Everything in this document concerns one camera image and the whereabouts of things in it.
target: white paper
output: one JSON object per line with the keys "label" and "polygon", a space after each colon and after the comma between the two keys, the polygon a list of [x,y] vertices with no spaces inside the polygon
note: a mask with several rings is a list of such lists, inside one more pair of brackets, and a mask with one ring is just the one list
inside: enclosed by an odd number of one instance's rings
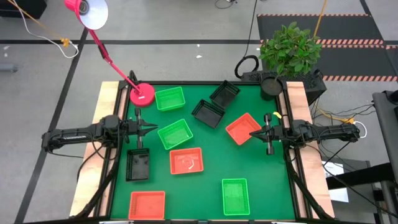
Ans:
{"label": "white paper", "polygon": [[[339,163],[328,162],[325,168],[333,175],[344,174],[343,165]],[[324,169],[325,177],[331,177],[331,175]],[[347,188],[329,190],[330,199],[339,202],[348,202]]]}

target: red basket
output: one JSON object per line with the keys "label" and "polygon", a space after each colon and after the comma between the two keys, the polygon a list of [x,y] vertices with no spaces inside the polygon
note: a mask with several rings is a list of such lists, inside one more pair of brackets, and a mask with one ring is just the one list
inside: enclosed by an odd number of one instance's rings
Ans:
{"label": "red basket", "polygon": [[187,174],[203,171],[201,148],[180,149],[170,151],[170,172]]}
{"label": "red basket", "polygon": [[225,128],[226,132],[228,132],[239,146],[251,138],[250,132],[260,129],[261,126],[249,113],[245,113]]}
{"label": "red basket", "polygon": [[130,200],[130,220],[163,220],[165,192],[132,192]]}

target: gray floor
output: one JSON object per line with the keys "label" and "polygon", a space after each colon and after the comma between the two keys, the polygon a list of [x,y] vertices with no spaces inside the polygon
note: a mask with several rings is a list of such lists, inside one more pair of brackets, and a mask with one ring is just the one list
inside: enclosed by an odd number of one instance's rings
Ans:
{"label": "gray floor", "polygon": [[[394,0],[367,0],[384,39],[398,40]],[[239,1],[219,10],[213,0],[112,0],[107,24],[98,31],[101,39],[246,39],[254,1]],[[257,13],[319,13],[319,0],[267,0],[258,2]],[[357,0],[329,1],[326,13],[363,13]],[[82,25],[62,0],[51,0],[41,22],[65,37],[79,39]],[[256,20],[252,38],[258,39]],[[32,22],[36,34],[45,34]],[[20,19],[0,18],[0,39],[33,39]],[[245,45],[108,45],[115,63],[125,72],[133,69],[143,80],[236,80],[233,69],[242,57]],[[249,54],[258,54],[258,45],[250,45]],[[19,71],[0,74],[0,217],[12,223],[27,187],[40,151],[40,135],[49,126],[71,60],[52,45],[0,45],[0,62],[16,63]],[[241,72],[252,68],[250,62]],[[58,128],[91,123],[102,81],[119,80],[102,61],[94,45],[85,45],[63,108]],[[371,101],[375,91],[396,90],[397,83],[327,82],[328,91],[319,107],[341,111]],[[368,137],[350,144],[342,158],[369,160],[372,165],[387,162],[381,132],[375,114],[358,116],[368,127]],[[325,118],[317,119],[328,124]],[[330,150],[338,141],[325,144]],[[67,146],[59,153],[83,155],[84,144]],[[25,221],[67,218],[75,189],[76,172],[81,159],[47,156],[37,189]],[[365,219],[371,214],[336,211],[343,219]]]}

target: white cable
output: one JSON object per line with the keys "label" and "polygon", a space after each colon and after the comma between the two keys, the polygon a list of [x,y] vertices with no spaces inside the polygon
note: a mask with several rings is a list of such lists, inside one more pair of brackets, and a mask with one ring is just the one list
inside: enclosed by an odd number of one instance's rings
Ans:
{"label": "white cable", "polygon": [[76,54],[75,54],[74,56],[67,56],[67,55],[65,55],[65,52],[62,50],[62,48],[61,48],[57,43],[55,43],[54,41],[52,41],[52,40],[50,40],[50,39],[48,39],[48,38],[46,38],[46,37],[43,37],[43,36],[40,36],[40,35],[36,35],[36,34],[31,33],[31,32],[29,31],[29,29],[27,28],[27,24],[26,24],[26,20],[25,20],[24,13],[19,9],[19,6],[18,6],[18,10],[19,10],[19,12],[20,12],[20,14],[21,14],[21,16],[22,16],[22,20],[24,21],[26,31],[27,31],[30,35],[33,35],[33,36],[38,37],[38,38],[41,38],[41,39],[45,39],[45,40],[49,41],[50,43],[54,44],[55,46],[57,46],[57,47],[60,49],[60,51],[62,52],[63,56],[66,57],[66,58],[74,58],[74,57],[76,57],[76,56],[79,54],[79,49],[78,49],[77,46],[76,46],[75,44],[73,44],[72,41],[70,41],[70,40],[69,40],[69,44],[71,44],[74,48],[76,48]]}
{"label": "white cable", "polygon": [[359,121],[354,121],[353,124],[356,124],[356,123],[359,123],[365,129],[365,135],[364,136],[360,136],[359,138],[366,138],[366,136],[368,135],[368,130],[366,129],[365,124],[363,124],[362,122],[359,122]]}

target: plastic basket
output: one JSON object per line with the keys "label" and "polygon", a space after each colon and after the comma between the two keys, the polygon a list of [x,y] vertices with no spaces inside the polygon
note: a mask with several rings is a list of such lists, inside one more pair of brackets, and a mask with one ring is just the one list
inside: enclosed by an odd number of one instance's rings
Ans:
{"label": "plastic basket", "polygon": [[126,181],[149,178],[149,149],[133,149],[127,152]]}
{"label": "plastic basket", "polygon": [[191,114],[210,127],[216,128],[221,119],[223,119],[225,112],[205,100],[200,100]]}
{"label": "plastic basket", "polygon": [[224,215],[250,215],[246,179],[223,179]]}
{"label": "plastic basket", "polygon": [[251,138],[251,132],[260,129],[260,124],[249,113],[245,113],[225,128],[226,132],[228,132],[239,146]]}
{"label": "plastic basket", "polygon": [[168,111],[181,108],[185,104],[182,88],[175,87],[168,90],[157,91],[155,93],[157,109],[160,111]]}
{"label": "plastic basket", "polygon": [[163,146],[166,150],[178,146],[193,137],[185,119],[181,119],[158,130],[157,134],[159,135],[160,140],[162,140]]}
{"label": "plastic basket", "polygon": [[234,86],[232,83],[225,80],[215,91],[210,95],[211,101],[225,109],[234,99],[235,96],[240,92],[240,89]]}
{"label": "plastic basket", "polygon": [[171,174],[187,174],[203,171],[201,148],[179,149],[170,151]]}
{"label": "plastic basket", "polygon": [[163,220],[165,192],[132,192],[130,199],[130,220]]}

